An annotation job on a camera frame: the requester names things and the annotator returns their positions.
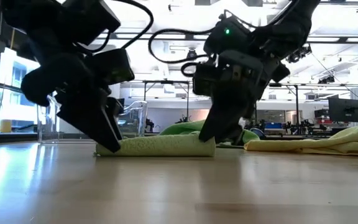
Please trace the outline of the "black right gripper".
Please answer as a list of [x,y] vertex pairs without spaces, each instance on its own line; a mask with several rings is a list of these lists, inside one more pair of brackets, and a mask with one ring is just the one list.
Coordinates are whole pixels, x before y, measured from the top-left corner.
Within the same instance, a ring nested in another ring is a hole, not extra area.
[[243,146],[252,139],[252,132],[244,129],[239,120],[251,118],[256,102],[270,81],[279,82],[290,71],[273,55],[257,58],[236,50],[222,52],[218,67],[222,70],[222,77],[199,140],[214,139],[217,144],[228,142],[232,146]]

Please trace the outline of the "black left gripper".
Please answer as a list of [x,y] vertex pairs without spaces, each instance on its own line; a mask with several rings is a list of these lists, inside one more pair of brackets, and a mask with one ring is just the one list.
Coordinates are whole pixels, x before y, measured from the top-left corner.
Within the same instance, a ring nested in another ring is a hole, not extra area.
[[48,106],[48,95],[57,92],[61,104],[57,116],[111,152],[120,150],[122,134],[117,117],[123,106],[110,97],[110,54],[83,56],[74,52],[37,52],[39,68],[25,75],[21,90],[40,106]]

